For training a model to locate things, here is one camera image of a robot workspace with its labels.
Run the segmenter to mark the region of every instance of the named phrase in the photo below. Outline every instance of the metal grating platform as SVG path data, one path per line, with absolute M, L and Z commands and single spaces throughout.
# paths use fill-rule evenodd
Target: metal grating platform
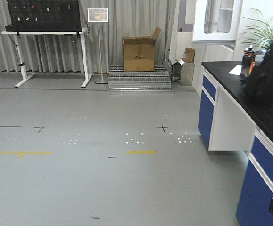
M 109 68 L 109 73 L 118 73 L 118 72 L 124 72 L 124 67 L 122 65 L 112 65 Z M 154 71 L 150 71 L 149 73 L 154 73 L 154 72 L 168 72 L 167 68 L 165 65 L 155 65 L 154 66 Z M 124 73 L 145 73 L 145 72 L 124 72 Z
M 109 69 L 109 94 L 174 93 L 165 65 L 156 65 L 151 72 L 124 72 L 121 65 Z
M 126 87 L 114 88 L 109 90 L 109 94 L 169 94 L 174 93 L 172 88 L 145 88 L 145 87 Z

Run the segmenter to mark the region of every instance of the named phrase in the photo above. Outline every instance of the sign stand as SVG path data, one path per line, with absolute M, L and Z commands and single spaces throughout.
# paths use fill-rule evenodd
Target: sign stand
M 108 81 L 104 79 L 103 76 L 103 65 L 102 65 L 102 49 L 101 49 L 101 41 L 100 41 L 100 23 L 108 23 L 108 9 L 107 8 L 89 8 L 88 9 L 88 22 L 96 22 L 98 23 L 98 31 L 99 31 L 99 59 L 100 59 L 100 74 L 101 80 L 94 81 L 97 84 L 107 84 Z

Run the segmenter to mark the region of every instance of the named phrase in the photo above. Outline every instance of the white table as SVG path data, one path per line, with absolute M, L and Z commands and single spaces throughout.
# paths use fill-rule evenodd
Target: white table
M 19 32 L 19 35 L 26 34 L 26 35 L 42 35 L 42 34 L 53 34 L 53 35 L 77 35 L 79 34 L 81 36 L 81 46 L 82 46 L 82 56 L 83 56 L 83 64 L 84 64 L 84 70 L 85 70 L 85 81 L 81 85 L 81 88 L 85 88 L 87 83 L 89 82 L 90 78 L 92 77 L 92 74 L 88 74 L 88 68 L 87 68 L 87 57 L 86 57 L 86 47 L 85 47 L 85 35 L 88 33 L 87 27 L 82 27 L 81 32 Z M 2 31 L 1 34 L 12 34 L 14 36 L 14 42 L 16 44 L 16 48 L 18 50 L 19 54 L 19 60 L 21 65 L 21 74 L 22 74 L 22 81 L 20 81 L 17 85 L 15 85 L 16 88 L 23 85 L 25 82 L 27 82 L 30 78 L 32 78 L 35 74 L 32 73 L 30 75 L 27 75 L 26 73 L 26 66 L 24 64 L 24 58 L 22 54 L 21 47 L 19 45 L 18 40 L 18 33 L 17 32 L 7 32 Z

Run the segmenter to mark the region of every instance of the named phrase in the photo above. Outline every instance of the black countertop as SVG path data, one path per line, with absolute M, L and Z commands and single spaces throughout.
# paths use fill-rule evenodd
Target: black countertop
M 239 82 L 239 76 L 228 74 L 238 64 L 241 65 L 241 62 L 202 62 L 202 65 L 243 107 L 257 126 L 273 142 L 273 106 L 255 103 L 243 94 L 244 83 Z

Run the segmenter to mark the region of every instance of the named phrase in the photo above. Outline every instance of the blue drawer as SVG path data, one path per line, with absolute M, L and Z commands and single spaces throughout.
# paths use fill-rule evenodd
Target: blue drawer
M 209 93 L 209 95 L 212 97 L 213 100 L 216 100 L 216 93 L 217 89 L 216 87 L 206 78 L 206 76 L 203 76 L 202 81 L 203 87 L 206 89 L 206 91 Z
M 257 137 L 254 139 L 252 154 L 273 182 L 273 156 Z
M 204 91 L 201 93 L 200 110 L 199 110 L 199 120 L 198 129 L 208 146 L 210 142 L 212 122 L 214 114 L 214 105 L 207 97 Z
M 273 226 L 268 211 L 272 198 L 272 191 L 249 161 L 236 212 L 240 226 Z

